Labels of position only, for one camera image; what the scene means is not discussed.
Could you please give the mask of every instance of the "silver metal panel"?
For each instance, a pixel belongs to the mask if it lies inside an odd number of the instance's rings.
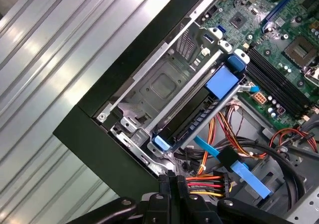
[[[62,224],[117,197],[54,136],[0,193],[4,224]]]
[[[52,132],[170,0],[19,0],[0,21],[0,222],[116,198]]]
[[[319,220],[319,187],[313,187],[288,211],[286,220],[296,223],[315,223]]]

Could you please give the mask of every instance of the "blue plastic tab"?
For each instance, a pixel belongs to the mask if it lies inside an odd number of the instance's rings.
[[[170,145],[161,137],[156,136],[153,140],[155,144],[162,150],[162,151],[168,151],[170,149]]]
[[[241,162],[236,161],[230,168],[237,173],[239,177],[244,179],[263,199],[271,193]]]
[[[259,87],[258,87],[258,86],[253,86],[253,87],[250,89],[250,92],[259,92]]]
[[[237,82],[238,78],[222,66],[206,83],[206,88],[221,100]]]
[[[202,149],[205,149],[207,152],[209,152],[209,154],[215,158],[219,154],[219,151],[217,149],[210,146],[208,143],[206,143],[198,136],[195,137],[194,142],[197,143]]]
[[[245,63],[235,55],[228,57],[227,61],[238,72],[241,72],[246,67]]]
[[[216,156],[219,154],[219,151],[217,149],[210,146],[200,137],[196,136],[194,141],[196,144],[198,144],[202,149],[206,150],[213,157],[216,158]],[[230,168],[239,177],[244,179],[263,199],[266,198],[271,193],[271,191],[258,178],[256,178],[254,174],[252,174],[249,171],[246,164],[236,161]]]

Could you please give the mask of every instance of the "metal bracket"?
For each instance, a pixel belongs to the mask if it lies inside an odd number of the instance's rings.
[[[296,223],[315,223],[319,219],[319,186],[313,187],[286,213],[285,219]]]
[[[123,132],[116,133],[114,129],[111,129],[111,133],[124,144],[136,157],[138,157],[143,163],[145,163],[155,174],[164,174],[169,169],[161,164],[153,161],[143,150],[141,150],[129,137]]]

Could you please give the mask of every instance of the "blue connector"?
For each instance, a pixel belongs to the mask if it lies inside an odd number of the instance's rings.
[[[240,91],[256,93],[256,92],[259,92],[259,87],[258,86],[240,86]]]
[[[226,32],[226,29],[224,27],[222,27],[221,25],[218,25],[217,28],[219,30],[221,30],[222,33],[225,33]]]
[[[217,155],[219,154],[219,151],[217,149],[210,146],[200,137],[196,136],[194,141],[196,144],[198,144],[202,149],[207,151],[213,157],[216,158]],[[233,165],[230,168],[239,177],[244,179],[248,183],[248,185],[252,187],[256,191],[256,193],[258,193],[263,199],[266,198],[269,194],[271,194],[271,191],[258,178],[256,178],[253,173],[249,171],[249,169],[247,168],[247,165],[237,160],[236,162],[233,163]]]

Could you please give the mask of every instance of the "screw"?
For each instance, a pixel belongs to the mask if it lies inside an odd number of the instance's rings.
[[[104,119],[105,119],[105,114],[104,114],[104,113],[101,113],[101,114],[99,115],[99,119],[100,119],[100,120],[104,120]]]
[[[129,201],[129,200],[123,200],[123,201],[122,201],[122,204],[125,205],[125,206],[127,206],[127,205],[130,205],[130,204],[132,204],[132,203],[131,203],[131,201]]]
[[[225,201],[224,201],[224,204],[226,204],[226,205],[228,205],[228,206],[234,205],[234,203],[233,203],[232,201],[230,201],[230,200],[225,200]]]
[[[198,196],[196,195],[190,195],[189,198],[193,199],[193,200],[197,200],[198,199]]]

